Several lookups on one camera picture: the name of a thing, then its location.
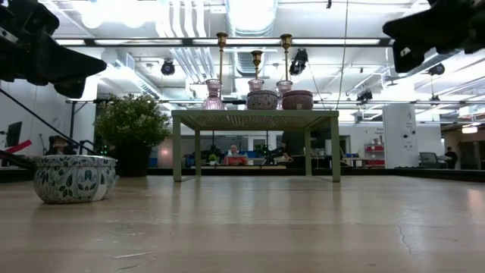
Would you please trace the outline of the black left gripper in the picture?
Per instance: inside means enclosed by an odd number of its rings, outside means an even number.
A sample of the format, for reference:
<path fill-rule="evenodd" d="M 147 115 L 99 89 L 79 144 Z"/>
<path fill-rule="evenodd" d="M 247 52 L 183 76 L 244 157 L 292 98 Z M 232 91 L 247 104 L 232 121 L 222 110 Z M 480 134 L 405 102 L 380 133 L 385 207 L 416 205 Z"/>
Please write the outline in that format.
<path fill-rule="evenodd" d="M 86 78 L 107 64 L 59 45 L 50 37 L 58 27 L 59 19 L 39 0 L 0 0 L 0 80 L 52 83 L 59 94 L 80 99 Z"/>

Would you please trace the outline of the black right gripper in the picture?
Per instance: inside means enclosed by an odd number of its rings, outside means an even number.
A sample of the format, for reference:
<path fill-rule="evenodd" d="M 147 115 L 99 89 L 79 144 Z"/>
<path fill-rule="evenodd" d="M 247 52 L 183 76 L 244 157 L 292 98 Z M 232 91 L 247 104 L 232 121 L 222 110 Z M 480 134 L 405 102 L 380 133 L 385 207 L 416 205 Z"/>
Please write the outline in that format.
<path fill-rule="evenodd" d="M 424 70 L 430 66 L 426 54 L 460 49 L 473 54 L 485 49 L 485 0 L 427 0 L 430 8 L 416 14 L 390 20 L 382 31 L 395 39 L 393 61 L 396 73 Z M 407 44 L 403 40 L 439 42 L 437 46 Z"/>

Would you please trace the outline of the pink patterned candle tin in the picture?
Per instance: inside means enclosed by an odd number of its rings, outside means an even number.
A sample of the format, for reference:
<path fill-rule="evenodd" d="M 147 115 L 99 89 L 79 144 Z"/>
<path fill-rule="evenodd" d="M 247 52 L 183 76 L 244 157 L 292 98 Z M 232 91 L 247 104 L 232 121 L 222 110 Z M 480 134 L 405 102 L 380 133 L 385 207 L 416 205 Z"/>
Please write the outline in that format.
<path fill-rule="evenodd" d="M 291 90 L 282 96 L 283 110 L 312 110 L 313 105 L 313 93 L 308 90 Z"/>

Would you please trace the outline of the short brass candlestick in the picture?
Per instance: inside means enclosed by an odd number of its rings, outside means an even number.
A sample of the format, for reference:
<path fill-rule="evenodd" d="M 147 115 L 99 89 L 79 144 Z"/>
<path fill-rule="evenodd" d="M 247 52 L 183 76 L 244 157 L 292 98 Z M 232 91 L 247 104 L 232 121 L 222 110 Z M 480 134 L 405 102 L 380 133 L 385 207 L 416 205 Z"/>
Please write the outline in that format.
<path fill-rule="evenodd" d="M 251 52 L 252 54 L 252 63 L 255 66 L 255 79 L 258 79 L 259 73 L 259 65 L 261 63 L 262 51 L 261 50 L 254 50 Z"/>

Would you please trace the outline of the white purple-leaf candle tin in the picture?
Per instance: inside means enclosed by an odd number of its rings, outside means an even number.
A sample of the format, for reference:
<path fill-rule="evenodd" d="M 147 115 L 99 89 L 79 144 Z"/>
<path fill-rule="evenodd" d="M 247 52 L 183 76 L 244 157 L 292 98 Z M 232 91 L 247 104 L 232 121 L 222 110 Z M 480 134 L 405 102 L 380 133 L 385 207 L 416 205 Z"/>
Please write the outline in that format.
<path fill-rule="evenodd" d="M 261 89 L 251 91 L 246 97 L 246 107 L 248 110 L 276 110 L 278 105 L 278 95 L 275 91 Z"/>

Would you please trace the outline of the green metal shelf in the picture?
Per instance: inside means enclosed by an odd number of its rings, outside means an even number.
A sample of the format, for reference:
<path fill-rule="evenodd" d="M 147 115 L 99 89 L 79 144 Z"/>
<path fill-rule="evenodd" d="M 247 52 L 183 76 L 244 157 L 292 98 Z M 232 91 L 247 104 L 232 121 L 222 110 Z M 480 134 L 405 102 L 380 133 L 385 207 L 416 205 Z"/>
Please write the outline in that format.
<path fill-rule="evenodd" d="M 173 180 L 184 182 L 181 167 L 181 126 L 195 133 L 196 176 L 202 175 L 200 133 L 202 131 L 288 131 L 305 134 L 305 175 L 312 176 L 311 132 L 330 126 L 332 181 L 341 181 L 340 132 L 338 111 L 312 110 L 173 110 Z"/>

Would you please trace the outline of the person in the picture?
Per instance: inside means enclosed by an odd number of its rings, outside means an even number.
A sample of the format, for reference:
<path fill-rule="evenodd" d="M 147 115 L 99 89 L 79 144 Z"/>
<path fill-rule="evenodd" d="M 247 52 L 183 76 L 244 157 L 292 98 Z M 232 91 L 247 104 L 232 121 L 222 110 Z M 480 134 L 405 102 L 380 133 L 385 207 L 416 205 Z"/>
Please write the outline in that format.
<path fill-rule="evenodd" d="M 75 155 L 73 146 L 62 136 L 53 136 L 49 150 L 46 155 Z"/>
<path fill-rule="evenodd" d="M 447 168 L 455 169 L 455 166 L 458 162 L 458 155 L 456 154 L 456 152 L 452 150 L 451 146 L 448 146 L 446 148 L 445 157 L 446 157 Z"/>
<path fill-rule="evenodd" d="M 228 166 L 247 165 L 247 158 L 239 154 L 236 145 L 232 145 L 224 157 L 224 164 Z"/>
<path fill-rule="evenodd" d="M 290 168 L 305 167 L 305 134 L 303 131 L 284 131 L 281 144 L 283 156 Z"/>

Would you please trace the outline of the green potted plant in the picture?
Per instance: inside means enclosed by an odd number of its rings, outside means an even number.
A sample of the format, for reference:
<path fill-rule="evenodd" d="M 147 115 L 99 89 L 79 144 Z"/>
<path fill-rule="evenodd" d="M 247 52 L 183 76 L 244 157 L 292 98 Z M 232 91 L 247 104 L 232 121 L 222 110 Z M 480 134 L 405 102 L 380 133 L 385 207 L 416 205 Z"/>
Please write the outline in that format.
<path fill-rule="evenodd" d="M 111 95 L 95 118 L 95 134 L 111 150 L 121 177 L 145 177 L 152 149 L 171 135 L 170 115 L 149 95 Z"/>

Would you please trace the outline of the white pillar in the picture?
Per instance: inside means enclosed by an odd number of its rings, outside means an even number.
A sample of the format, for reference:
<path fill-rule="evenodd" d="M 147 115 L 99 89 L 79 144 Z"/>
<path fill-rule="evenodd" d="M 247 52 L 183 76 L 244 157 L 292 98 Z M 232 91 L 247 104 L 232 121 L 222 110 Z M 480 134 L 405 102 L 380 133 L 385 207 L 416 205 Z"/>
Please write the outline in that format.
<path fill-rule="evenodd" d="M 418 166 L 418 136 L 415 106 L 391 104 L 383 107 L 384 154 L 386 168 Z"/>

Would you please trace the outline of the green floral candle tin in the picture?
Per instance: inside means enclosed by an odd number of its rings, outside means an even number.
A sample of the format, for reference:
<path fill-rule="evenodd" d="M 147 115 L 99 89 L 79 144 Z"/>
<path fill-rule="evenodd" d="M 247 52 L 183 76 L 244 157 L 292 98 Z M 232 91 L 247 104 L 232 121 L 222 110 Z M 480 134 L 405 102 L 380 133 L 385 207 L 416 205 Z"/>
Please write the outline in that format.
<path fill-rule="evenodd" d="M 45 155 L 35 159 L 33 188 L 49 204 L 95 202 L 114 188 L 116 160 L 99 155 Z"/>

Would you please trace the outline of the red shelving unit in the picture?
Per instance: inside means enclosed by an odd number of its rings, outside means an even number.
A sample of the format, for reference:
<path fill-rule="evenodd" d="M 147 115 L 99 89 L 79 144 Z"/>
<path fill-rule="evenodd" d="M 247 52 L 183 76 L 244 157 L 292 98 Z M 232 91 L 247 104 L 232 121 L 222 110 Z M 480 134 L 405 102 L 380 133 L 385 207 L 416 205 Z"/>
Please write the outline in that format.
<path fill-rule="evenodd" d="M 365 166 L 367 168 L 385 167 L 383 144 L 365 144 Z"/>

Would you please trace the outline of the grey office chair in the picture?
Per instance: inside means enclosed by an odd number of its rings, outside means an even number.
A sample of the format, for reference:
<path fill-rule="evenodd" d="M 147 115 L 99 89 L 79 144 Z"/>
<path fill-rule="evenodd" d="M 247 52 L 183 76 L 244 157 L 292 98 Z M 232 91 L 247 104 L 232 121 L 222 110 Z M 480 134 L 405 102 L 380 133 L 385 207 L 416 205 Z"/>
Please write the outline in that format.
<path fill-rule="evenodd" d="M 441 166 L 434 152 L 420 152 L 419 160 L 422 168 L 440 168 Z"/>

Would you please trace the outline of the black frame post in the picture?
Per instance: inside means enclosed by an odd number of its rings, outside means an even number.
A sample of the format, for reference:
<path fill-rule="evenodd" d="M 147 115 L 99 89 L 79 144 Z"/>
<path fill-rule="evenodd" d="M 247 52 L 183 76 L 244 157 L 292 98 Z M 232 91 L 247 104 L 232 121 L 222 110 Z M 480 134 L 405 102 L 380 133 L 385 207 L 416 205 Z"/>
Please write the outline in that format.
<path fill-rule="evenodd" d="M 69 130 L 69 137 L 72 139 L 74 136 L 74 124 L 75 124 L 75 114 L 76 114 L 76 104 L 77 102 L 71 102 L 71 110 L 70 110 L 70 130 Z"/>

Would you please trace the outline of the black table edge rail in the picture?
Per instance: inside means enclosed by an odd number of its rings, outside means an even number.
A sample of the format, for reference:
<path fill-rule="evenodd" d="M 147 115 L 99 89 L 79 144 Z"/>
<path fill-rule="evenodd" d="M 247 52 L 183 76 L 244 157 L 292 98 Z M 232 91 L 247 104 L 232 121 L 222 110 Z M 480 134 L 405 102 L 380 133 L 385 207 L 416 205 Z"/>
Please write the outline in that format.
<path fill-rule="evenodd" d="M 32 180 L 34 172 L 21 168 L 0 168 L 0 183 Z M 303 169 L 285 169 L 280 166 L 270 168 L 265 166 L 249 166 L 247 168 L 203 168 L 202 175 L 206 176 L 304 176 Z M 403 176 L 440 180 L 458 180 L 485 183 L 485 171 L 478 170 L 449 170 L 426 168 L 395 168 L 395 169 L 357 169 L 342 168 L 341 176 Z"/>

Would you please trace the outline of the black overhead frame bar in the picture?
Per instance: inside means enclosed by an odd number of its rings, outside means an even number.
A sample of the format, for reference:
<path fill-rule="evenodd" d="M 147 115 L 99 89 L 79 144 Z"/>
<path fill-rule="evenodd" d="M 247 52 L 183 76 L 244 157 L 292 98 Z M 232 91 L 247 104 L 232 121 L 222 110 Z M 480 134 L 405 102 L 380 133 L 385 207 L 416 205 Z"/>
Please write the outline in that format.
<path fill-rule="evenodd" d="M 133 38 L 133 39 L 75 39 L 57 38 L 56 41 L 66 47 L 218 47 L 217 38 Z M 278 47 L 280 38 L 227 38 L 229 47 Z M 359 47 L 387 48 L 393 40 L 389 38 L 292 38 L 296 47 Z"/>

